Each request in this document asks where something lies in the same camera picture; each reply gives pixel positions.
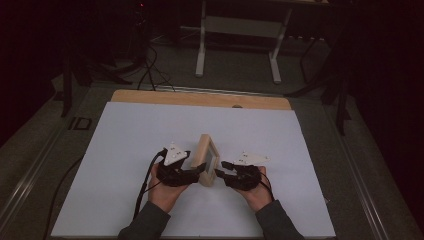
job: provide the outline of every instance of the table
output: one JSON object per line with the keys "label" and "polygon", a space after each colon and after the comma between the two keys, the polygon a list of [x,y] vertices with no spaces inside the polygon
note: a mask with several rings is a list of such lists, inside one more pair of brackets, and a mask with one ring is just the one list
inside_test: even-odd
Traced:
{"label": "table", "polygon": [[[131,221],[140,184],[160,146],[175,141],[185,150],[194,150],[199,133],[207,131],[221,160],[236,158],[245,147],[254,153],[266,152],[271,157],[267,173],[274,182],[274,196],[284,196],[280,201],[298,230],[308,237],[334,236],[306,143],[290,109],[283,98],[115,92],[52,235],[115,237]],[[164,237],[261,236],[244,199],[219,180],[211,188],[194,184],[180,196]]]}
{"label": "table", "polygon": [[202,77],[204,70],[204,62],[206,56],[205,37],[206,32],[218,32],[227,34],[238,34],[247,36],[275,38],[276,43],[272,51],[269,52],[269,61],[275,84],[281,83],[281,76],[278,69],[277,56],[280,51],[281,43],[284,38],[291,14],[293,5],[296,4],[316,4],[316,5],[329,5],[327,0],[316,2],[314,0],[277,0],[277,1],[264,1],[263,3],[277,3],[280,7],[285,6],[284,20],[281,22],[275,21],[259,21],[251,19],[240,19],[231,17],[211,16],[206,12],[207,1],[202,2],[202,13],[200,22],[200,46],[197,56],[196,76]]}

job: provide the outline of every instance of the gray sleeve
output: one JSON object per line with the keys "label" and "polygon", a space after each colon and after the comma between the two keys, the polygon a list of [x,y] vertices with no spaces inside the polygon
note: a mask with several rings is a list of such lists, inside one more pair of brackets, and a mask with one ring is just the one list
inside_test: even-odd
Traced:
{"label": "gray sleeve", "polygon": [[286,211],[276,200],[256,212],[256,219],[261,225],[267,240],[297,240],[304,237],[296,230]]}
{"label": "gray sleeve", "polygon": [[131,224],[119,232],[118,240],[159,239],[170,218],[169,214],[148,201]]}

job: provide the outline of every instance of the wooden frame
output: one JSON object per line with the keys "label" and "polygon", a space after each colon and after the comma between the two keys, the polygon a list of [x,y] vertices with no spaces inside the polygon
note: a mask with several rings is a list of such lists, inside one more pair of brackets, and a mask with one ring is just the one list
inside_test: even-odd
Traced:
{"label": "wooden frame", "polygon": [[200,136],[191,167],[195,168],[206,163],[206,169],[200,174],[199,182],[205,187],[211,187],[215,179],[215,168],[219,162],[219,153],[208,134]]}

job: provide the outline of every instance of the gray carpet floor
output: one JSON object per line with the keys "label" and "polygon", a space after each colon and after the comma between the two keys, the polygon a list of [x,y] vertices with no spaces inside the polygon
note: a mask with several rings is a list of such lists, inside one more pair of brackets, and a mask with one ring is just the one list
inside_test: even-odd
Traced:
{"label": "gray carpet floor", "polygon": [[[272,82],[266,51],[223,51],[208,48],[202,78],[194,76],[197,49],[190,44],[179,46],[152,44],[157,51],[153,81],[158,90],[220,91],[232,94],[282,96],[283,93],[304,86],[299,58],[307,43],[287,40],[278,57],[283,83]],[[328,49],[318,46],[305,62],[308,73],[319,68]],[[150,51],[153,61],[155,54]],[[67,191],[78,169],[76,166],[65,178],[53,205],[48,223],[49,208],[54,190],[69,167],[88,147],[105,104],[113,92],[121,88],[137,88],[145,69],[126,77],[134,82],[121,86],[96,76],[90,88],[75,85],[74,107],[69,117],[60,118],[61,103],[47,102],[38,113],[0,149],[0,206],[7,205],[15,187],[31,168],[35,159],[44,156],[40,174],[29,186],[26,200],[15,207],[1,239],[42,239],[46,226],[52,228]],[[60,88],[61,76],[54,79]],[[150,89],[145,79],[140,89]],[[349,98],[347,110],[351,120],[345,121],[346,136],[338,134],[334,126],[335,105],[322,105],[322,89],[301,98],[289,99],[304,134],[337,238],[344,239],[424,239],[402,199],[366,124]],[[68,129],[72,117],[92,119],[88,130]],[[358,182],[365,188],[358,187]],[[363,195],[369,196],[364,202]],[[367,207],[375,211],[383,229],[375,230]]]}

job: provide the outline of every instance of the person's arm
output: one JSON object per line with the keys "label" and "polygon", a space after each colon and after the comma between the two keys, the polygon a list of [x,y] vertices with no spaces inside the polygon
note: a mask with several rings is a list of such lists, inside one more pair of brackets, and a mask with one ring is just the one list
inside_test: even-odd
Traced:
{"label": "person's arm", "polygon": [[162,235],[171,216],[168,214],[174,207],[180,194],[188,185],[168,187],[159,183],[156,178],[158,164],[151,171],[149,200],[131,224],[119,232],[118,240],[156,240]]}
{"label": "person's arm", "polygon": [[[268,187],[270,184],[266,176],[265,167],[259,167],[262,173],[262,182]],[[262,184],[249,191],[235,189],[245,199],[249,207],[255,212],[256,219],[261,225],[267,240],[298,240],[304,237],[296,230],[289,216],[287,216],[280,201],[272,200],[268,189]]]}

